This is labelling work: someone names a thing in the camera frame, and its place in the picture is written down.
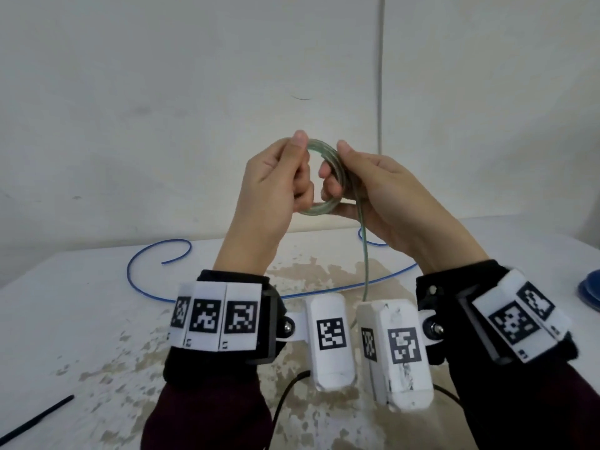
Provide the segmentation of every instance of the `blue plate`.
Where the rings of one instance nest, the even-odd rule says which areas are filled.
[[[586,290],[596,300],[600,301],[600,270],[591,272],[586,281]]]
[[[579,298],[582,302],[588,305],[590,308],[595,309],[596,311],[600,311],[600,300],[596,300],[592,294],[590,294],[586,288],[586,282],[581,281],[579,283],[579,287],[577,287],[577,292],[579,294]]]

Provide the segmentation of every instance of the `white table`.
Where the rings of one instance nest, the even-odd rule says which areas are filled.
[[[600,268],[600,251],[565,236],[522,231],[511,218],[476,218],[465,223],[491,256],[520,268],[572,317],[581,350],[573,365],[600,391],[600,348],[595,344],[600,337],[600,314],[574,295],[578,282],[589,271]],[[180,282],[212,266],[220,244],[221,240],[194,242],[189,257],[166,266],[160,262],[183,253],[185,246],[174,243],[156,247],[138,259],[134,280],[151,293],[173,297]],[[69,405],[13,440],[7,449],[139,446],[142,426],[163,386],[162,362],[168,350],[164,337],[172,308],[168,303],[146,299],[128,285],[125,266],[140,248],[62,252],[0,290],[0,434],[67,395],[76,395]],[[370,258],[371,278],[412,264],[411,259],[389,248],[370,248]],[[399,298],[403,291],[413,292],[419,274],[415,268],[397,281],[372,287],[371,299]],[[362,281],[362,251],[356,229],[287,234],[271,275],[282,294]],[[355,300],[360,291],[346,296]],[[302,364],[291,350],[286,348],[276,363],[261,368],[262,388],[271,406],[281,393],[277,380]],[[330,448],[331,442],[341,439],[338,435],[343,425],[347,429],[347,434],[342,433],[344,439],[359,447],[379,448],[386,433],[391,432],[379,420],[382,412],[362,393],[351,399],[341,396],[338,401],[319,399],[305,386],[296,389],[301,400],[313,401],[304,404],[302,410],[306,412],[302,414],[294,409],[298,405],[289,411],[284,408],[280,419],[283,428],[275,436],[281,448],[310,447],[310,442]],[[354,411],[351,415],[348,404]],[[433,442],[431,445],[452,442],[472,448],[464,424],[459,426],[460,436],[448,430],[451,407],[436,398],[427,415],[434,431],[425,433],[415,425],[418,439]],[[327,410],[329,416],[313,415],[308,429],[302,427],[304,414],[319,410]],[[435,414],[445,417],[438,420]],[[397,419],[407,420],[399,415]],[[289,443],[284,442],[282,432]],[[300,441],[305,434],[312,437]]]

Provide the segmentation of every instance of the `green cable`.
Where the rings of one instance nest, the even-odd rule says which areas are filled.
[[[348,188],[348,182],[350,182],[350,186],[352,188],[352,194],[354,194],[356,198],[356,209],[358,211],[358,221],[361,223],[361,233],[362,233],[362,252],[364,254],[365,259],[365,289],[362,293],[362,301],[367,300],[367,292],[369,289],[369,255],[367,252],[367,230],[365,229],[365,221],[363,217],[363,204],[361,202],[361,198],[358,196],[358,185],[356,183],[357,178],[354,174],[350,173],[346,167],[341,162],[340,155],[337,151],[335,151],[330,145],[327,145],[325,142],[321,142],[317,139],[310,139],[308,141],[308,149],[314,152],[317,152],[321,157],[326,160],[331,166],[335,177],[338,180],[338,183],[342,188],[342,195]],[[325,215],[327,213],[331,213],[331,211],[337,207],[337,205],[341,202],[341,198],[331,198],[327,202],[318,203],[313,205],[308,210],[301,212],[303,215],[308,216],[318,216]],[[350,325],[350,328],[353,328],[356,325],[356,319]]]

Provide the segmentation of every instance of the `left hand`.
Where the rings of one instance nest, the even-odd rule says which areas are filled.
[[[246,165],[233,221],[214,270],[264,275],[273,262],[292,213],[310,208],[308,135],[296,131],[251,158]]]

